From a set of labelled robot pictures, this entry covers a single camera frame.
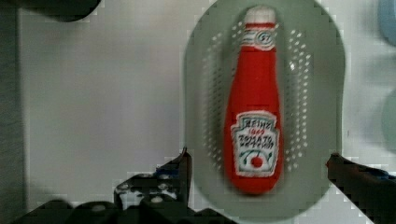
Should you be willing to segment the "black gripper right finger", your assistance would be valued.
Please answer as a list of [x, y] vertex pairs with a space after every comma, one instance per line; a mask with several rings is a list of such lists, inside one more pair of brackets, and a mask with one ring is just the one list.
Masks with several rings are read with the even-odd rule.
[[396, 181], [388, 172], [332, 153], [326, 162], [328, 179], [374, 224], [395, 224]]

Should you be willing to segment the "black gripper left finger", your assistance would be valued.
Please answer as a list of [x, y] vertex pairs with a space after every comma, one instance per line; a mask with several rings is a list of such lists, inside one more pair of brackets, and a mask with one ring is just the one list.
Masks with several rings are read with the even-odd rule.
[[183, 150], [153, 173], [137, 174], [117, 185], [114, 201], [82, 203], [51, 200], [12, 224], [237, 224], [206, 208], [189, 208], [191, 155]]

